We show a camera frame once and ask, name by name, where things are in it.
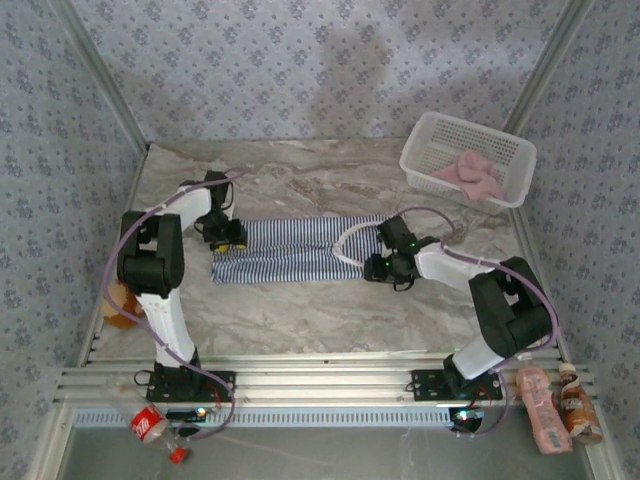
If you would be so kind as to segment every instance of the wall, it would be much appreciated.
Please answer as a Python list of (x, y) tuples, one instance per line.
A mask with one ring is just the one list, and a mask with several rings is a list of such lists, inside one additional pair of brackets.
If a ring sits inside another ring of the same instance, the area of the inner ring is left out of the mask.
[(0, 2), (0, 478), (23, 478), (139, 158), (46, 2)]
[(596, 2), (536, 106), (526, 209), (575, 360), (640, 478), (640, 6)]
[(73, 0), (149, 141), (500, 128), (563, 0)]

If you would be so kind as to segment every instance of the marble tabletop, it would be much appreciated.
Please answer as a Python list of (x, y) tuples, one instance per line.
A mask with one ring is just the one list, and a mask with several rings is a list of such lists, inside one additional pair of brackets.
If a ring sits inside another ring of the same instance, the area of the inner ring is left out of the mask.
[[(519, 254), (506, 215), (479, 211), (407, 185), (398, 160), (405, 139), (191, 143), (172, 150), (152, 145), (134, 208), (172, 194), (208, 169), (244, 168), (236, 182), (234, 215), (244, 220), (329, 215), (392, 215), (426, 205), (464, 225), (456, 247), (503, 259)], [(444, 222), (409, 213), (418, 235), (438, 236)], [(211, 252), (199, 234), (184, 234), (186, 272), (181, 300), (187, 327), (202, 356), (428, 350), (463, 346), (475, 333), (471, 299), (420, 279), (408, 292), (362, 280), (262, 285), (214, 285)], [(153, 358), (139, 328), (105, 325), (96, 359)]]

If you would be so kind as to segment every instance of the blue and white striped fabric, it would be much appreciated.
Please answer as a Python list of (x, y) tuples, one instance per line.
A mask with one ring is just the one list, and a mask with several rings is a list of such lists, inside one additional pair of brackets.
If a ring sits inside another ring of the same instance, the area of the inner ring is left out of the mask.
[[(362, 278), (362, 270), (333, 256), (331, 248), (342, 232), (360, 223), (388, 217), (291, 218), (243, 222), (248, 245), (213, 255), (211, 279), (217, 284), (281, 283)], [(346, 256), (364, 262), (380, 252), (375, 228), (363, 228), (347, 239)]]

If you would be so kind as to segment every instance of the pink towel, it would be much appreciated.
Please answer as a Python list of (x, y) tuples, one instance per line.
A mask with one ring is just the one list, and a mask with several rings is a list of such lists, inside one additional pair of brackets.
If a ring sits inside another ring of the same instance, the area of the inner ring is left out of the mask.
[(464, 152), (448, 167), (431, 173), (431, 176), (458, 185), (469, 200), (497, 198), (504, 200), (504, 190), (498, 183), (498, 173), (493, 163), (471, 150)]

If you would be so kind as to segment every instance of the white plastic basket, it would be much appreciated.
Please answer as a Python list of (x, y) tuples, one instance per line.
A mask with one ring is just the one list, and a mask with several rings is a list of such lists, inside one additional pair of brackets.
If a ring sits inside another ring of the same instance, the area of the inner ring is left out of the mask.
[[(493, 162), (505, 192), (504, 200), (472, 201), (457, 185), (430, 176), (451, 165), (467, 150)], [(535, 166), (536, 147), (531, 142), (436, 112), (427, 112), (418, 120), (400, 158), (400, 167), (412, 187), (491, 215), (523, 204)]]

